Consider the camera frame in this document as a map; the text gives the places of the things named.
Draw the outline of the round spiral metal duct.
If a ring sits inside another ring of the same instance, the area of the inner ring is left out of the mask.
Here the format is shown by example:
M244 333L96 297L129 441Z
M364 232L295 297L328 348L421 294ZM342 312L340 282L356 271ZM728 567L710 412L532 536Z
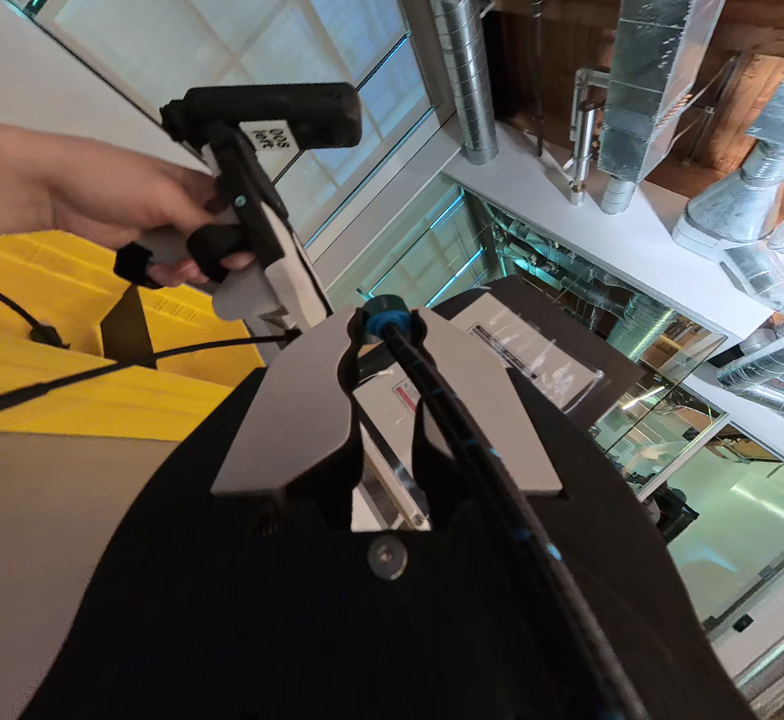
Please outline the round spiral metal duct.
M448 91L436 110L443 124L456 114L465 157L489 164L499 152L481 8L477 0L430 0Z

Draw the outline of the black device with white labels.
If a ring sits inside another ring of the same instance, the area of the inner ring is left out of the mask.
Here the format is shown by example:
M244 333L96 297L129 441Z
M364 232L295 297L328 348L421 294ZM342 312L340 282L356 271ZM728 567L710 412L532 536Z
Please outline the black device with white labels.
M434 311L519 369L585 433L641 379L638 366L516 276L449 297ZM412 435L417 395L411 395L412 385L380 346L360 358L360 372L365 505L377 529L428 529L426 499L404 447Z

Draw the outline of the conical metal duct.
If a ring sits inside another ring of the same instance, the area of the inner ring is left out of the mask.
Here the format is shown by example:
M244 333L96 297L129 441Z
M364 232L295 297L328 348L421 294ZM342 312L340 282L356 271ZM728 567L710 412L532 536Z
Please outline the conical metal duct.
M690 199L673 241L720 264L755 301L782 312L783 85L750 125L741 166Z

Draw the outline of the rectangular metal duct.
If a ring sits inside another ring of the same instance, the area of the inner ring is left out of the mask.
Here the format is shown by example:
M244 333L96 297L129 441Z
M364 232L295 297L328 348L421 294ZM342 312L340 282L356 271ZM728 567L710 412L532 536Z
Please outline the rectangular metal duct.
M670 147L726 0L621 0L597 165L640 183Z

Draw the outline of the shiny metal pipe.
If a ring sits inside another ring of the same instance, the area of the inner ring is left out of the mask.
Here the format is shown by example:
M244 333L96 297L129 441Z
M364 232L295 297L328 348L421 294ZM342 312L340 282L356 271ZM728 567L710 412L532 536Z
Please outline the shiny metal pipe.
M586 197L597 113L604 105L603 101L590 98L590 90L607 90L609 84L610 71L607 68L583 67L575 73L569 128L572 155L562 167L569 179L569 202L574 206L582 205Z

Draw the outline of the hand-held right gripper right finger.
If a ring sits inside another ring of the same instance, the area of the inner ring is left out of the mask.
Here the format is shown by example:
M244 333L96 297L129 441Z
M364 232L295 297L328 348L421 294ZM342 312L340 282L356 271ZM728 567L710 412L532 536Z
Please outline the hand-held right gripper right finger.
M419 350L457 394L522 493L551 496L563 486L502 359L484 342L427 308ZM414 475L413 442L419 392L397 362L393 367L392 449Z

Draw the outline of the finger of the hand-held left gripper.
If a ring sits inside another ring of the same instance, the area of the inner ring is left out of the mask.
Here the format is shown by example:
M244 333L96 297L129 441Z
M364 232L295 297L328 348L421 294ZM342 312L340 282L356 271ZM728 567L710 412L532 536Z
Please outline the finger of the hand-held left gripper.
M306 333L332 315L325 289L297 234L275 212L263 212L282 255L261 263L264 275L278 302Z

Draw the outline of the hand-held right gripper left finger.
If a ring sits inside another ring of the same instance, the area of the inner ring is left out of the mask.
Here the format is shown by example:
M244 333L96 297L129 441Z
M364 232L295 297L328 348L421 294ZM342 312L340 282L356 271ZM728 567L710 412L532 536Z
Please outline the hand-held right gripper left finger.
M349 531L364 469L358 352L365 321L339 310L291 342L267 368L211 492L267 497L280 508L308 502Z

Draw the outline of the person's left hand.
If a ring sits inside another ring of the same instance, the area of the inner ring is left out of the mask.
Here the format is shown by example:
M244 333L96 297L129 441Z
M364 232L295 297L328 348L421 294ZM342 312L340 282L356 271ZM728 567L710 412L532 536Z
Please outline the person's left hand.
M98 140L1 126L1 233L66 232L116 251L144 232L184 238L223 204L208 174Z

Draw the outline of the large paned window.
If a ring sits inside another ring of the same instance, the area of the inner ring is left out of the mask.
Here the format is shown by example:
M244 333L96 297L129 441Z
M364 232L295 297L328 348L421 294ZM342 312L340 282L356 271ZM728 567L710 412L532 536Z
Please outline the large paned window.
M260 156L334 301L454 108L429 0L2 0L2 123L17 127L204 169L160 129L168 101L338 81L361 97L357 148Z

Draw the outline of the yellow plastic bin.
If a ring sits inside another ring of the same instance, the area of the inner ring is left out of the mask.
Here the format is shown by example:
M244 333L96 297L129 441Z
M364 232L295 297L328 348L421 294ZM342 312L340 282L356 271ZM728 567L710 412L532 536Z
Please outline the yellow plastic bin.
M2 394L112 362L101 323L129 286L113 265L111 252L72 235L2 236L2 294L68 345L35 343L30 326L3 304ZM141 289L140 309L151 352L249 335L241 323L218 319L210 297L185 285ZM154 370L135 366L4 410L2 432L182 441L262 366L254 345L162 359Z

